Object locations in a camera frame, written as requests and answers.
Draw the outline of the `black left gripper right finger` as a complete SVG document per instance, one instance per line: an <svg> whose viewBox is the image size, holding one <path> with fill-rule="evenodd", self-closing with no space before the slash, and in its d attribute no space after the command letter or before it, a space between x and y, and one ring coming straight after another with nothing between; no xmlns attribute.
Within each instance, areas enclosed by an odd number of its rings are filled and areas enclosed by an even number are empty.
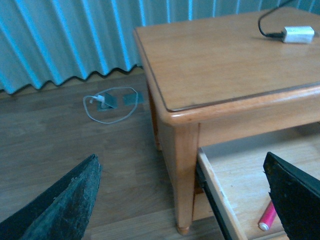
<svg viewBox="0 0 320 240"><path fill-rule="evenodd" d="M320 238L320 181L272 152L263 163L270 198L290 240Z"/></svg>

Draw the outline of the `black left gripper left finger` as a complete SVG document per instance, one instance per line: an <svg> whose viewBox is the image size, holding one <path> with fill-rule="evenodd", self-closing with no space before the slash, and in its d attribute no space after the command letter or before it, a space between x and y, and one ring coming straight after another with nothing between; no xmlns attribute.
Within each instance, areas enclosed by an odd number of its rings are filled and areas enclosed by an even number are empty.
<svg viewBox="0 0 320 240"><path fill-rule="evenodd" d="M100 187L102 166L90 155L0 223L2 240L80 240Z"/></svg>

